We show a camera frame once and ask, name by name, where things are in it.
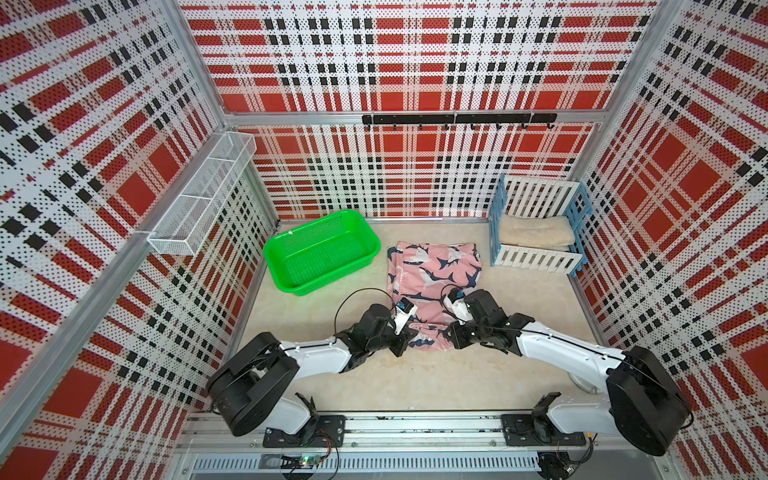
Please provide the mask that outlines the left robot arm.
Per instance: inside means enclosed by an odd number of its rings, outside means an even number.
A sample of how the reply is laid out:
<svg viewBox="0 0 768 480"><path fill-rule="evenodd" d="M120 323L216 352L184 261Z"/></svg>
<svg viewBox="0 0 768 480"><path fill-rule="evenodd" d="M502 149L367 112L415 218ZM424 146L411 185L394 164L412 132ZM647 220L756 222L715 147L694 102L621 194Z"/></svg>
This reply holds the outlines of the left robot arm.
<svg viewBox="0 0 768 480"><path fill-rule="evenodd" d="M209 378L211 406L236 437L263 427L306 445L318 435L320 416L313 400L299 393L293 399L285 396L291 384L349 372L380 350L402 356L416 335L407 324L417 312L407 299L393 308L373 304L360 321L315 343L280 341L263 332Z"/></svg>

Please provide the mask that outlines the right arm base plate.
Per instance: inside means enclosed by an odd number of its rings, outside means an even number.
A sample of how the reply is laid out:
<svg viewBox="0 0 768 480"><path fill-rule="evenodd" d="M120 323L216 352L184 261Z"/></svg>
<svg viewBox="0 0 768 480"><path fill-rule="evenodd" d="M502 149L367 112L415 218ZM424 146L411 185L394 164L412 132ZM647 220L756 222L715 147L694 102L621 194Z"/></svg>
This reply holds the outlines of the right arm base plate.
<svg viewBox="0 0 768 480"><path fill-rule="evenodd" d="M510 447L586 446L583 433L562 433L546 417L532 413L509 413L501 416L502 433Z"/></svg>

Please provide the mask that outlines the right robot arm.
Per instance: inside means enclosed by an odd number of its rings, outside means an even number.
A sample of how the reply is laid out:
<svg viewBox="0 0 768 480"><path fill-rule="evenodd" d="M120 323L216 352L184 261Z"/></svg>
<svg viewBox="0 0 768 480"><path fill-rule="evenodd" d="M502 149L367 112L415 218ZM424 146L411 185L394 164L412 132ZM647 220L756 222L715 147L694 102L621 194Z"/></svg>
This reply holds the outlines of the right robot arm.
<svg viewBox="0 0 768 480"><path fill-rule="evenodd" d="M692 420L689 401L647 348L591 344L560 333L533 317L506 314L486 290L455 287L443 299L455 320L445 336L455 349L480 345L538 360L568 373L582 396L551 392L531 411L536 435L619 435L638 450L663 456Z"/></svg>

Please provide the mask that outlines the pink shark print shorts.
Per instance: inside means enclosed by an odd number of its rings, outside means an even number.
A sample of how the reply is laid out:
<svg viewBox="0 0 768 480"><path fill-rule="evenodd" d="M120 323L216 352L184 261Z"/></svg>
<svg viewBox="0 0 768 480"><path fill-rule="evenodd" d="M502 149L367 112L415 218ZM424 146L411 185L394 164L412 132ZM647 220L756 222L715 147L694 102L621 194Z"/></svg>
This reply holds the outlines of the pink shark print shorts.
<svg viewBox="0 0 768 480"><path fill-rule="evenodd" d="M406 327L416 333L408 346L424 351L448 351L453 344L443 331L456 318L443 299L455 288L478 286L483 263L474 243L430 244L398 242L387 250L387 290L396 301L405 298L416 312Z"/></svg>

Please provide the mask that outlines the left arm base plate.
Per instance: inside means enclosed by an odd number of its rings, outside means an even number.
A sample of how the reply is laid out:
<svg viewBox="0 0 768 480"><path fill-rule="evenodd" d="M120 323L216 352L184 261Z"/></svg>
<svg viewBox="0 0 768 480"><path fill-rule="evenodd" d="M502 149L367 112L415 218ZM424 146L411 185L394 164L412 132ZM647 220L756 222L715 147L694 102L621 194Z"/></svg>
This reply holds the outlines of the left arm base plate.
<svg viewBox="0 0 768 480"><path fill-rule="evenodd" d="M267 449L277 448L331 448L341 447L345 436L346 417L344 415L318 415L310 420L295 434L268 428L262 446Z"/></svg>

